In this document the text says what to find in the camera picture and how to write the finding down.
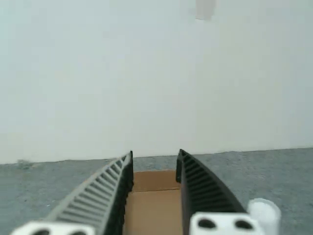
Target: mounting hole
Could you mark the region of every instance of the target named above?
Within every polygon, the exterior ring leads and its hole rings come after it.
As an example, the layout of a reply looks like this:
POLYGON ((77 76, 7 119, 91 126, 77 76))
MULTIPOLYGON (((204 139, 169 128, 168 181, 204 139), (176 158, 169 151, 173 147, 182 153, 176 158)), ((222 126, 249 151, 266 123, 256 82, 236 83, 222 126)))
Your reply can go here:
POLYGON ((201 219, 198 222, 199 227, 206 228, 206 229, 213 229, 216 228, 215 223, 209 219, 201 219))
POLYGON ((47 229, 41 229, 41 230, 33 233, 33 235, 49 235, 49 234, 50 234, 50 232, 47 229))
POLYGON ((77 231, 77 232, 72 233, 71 235, 87 235, 87 234, 82 231, 77 231))
POLYGON ((236 227, 239 228, 239 229, 246 229, 246 230, 251 230, 251 229, 253 229, 253 226, 252 226, 250 223, 248 223, 248 222, 246 222, 246 221, 244 221, 244 220, 238 220, 238 221, 236 221, 235 225, 236 225, 236 227))

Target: gray carpet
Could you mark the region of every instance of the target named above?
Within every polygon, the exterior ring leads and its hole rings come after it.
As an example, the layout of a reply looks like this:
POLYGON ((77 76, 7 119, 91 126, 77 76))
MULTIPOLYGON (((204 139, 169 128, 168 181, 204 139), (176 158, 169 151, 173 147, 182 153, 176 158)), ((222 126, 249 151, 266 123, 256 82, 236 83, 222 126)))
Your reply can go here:
MULTIPOLYGON (((313 234, 313 148, 197 155, 243 205, 263 197, 282 211, 282 235, 313 234)), ((0 231, 45 217, 109 160, 0 165, 0 231)), ((175 169, 176 157, 135 158, 134 170, 175 169)))

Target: brown cardboard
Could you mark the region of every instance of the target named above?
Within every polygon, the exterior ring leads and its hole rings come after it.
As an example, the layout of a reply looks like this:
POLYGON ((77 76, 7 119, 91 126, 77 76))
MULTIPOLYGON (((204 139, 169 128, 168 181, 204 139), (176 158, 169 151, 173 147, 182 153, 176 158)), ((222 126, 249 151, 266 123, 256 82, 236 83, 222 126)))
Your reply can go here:
POLYGON ((125 235, 181 235, 181 201, 175 171, 134 173, 125 213, 125 235))

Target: white wall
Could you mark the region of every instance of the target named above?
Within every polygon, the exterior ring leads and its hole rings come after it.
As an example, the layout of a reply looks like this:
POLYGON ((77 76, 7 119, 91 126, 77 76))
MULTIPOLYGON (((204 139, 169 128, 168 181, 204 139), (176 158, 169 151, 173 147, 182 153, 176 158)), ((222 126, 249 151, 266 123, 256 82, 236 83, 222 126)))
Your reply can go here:
POLYGON ((313 146, 311 0, 2 0, 0 163, 313 146))

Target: white cylinder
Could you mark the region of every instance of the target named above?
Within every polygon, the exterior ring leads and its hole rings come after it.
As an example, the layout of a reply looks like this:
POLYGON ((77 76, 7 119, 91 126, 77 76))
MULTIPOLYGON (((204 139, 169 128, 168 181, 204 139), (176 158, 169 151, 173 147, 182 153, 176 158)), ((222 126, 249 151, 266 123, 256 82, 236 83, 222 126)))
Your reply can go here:
POLYGON ((275 203, 256 198, 249 201, 247 212, 260 223, 265 235, 279 235, 281 212, 275 203))

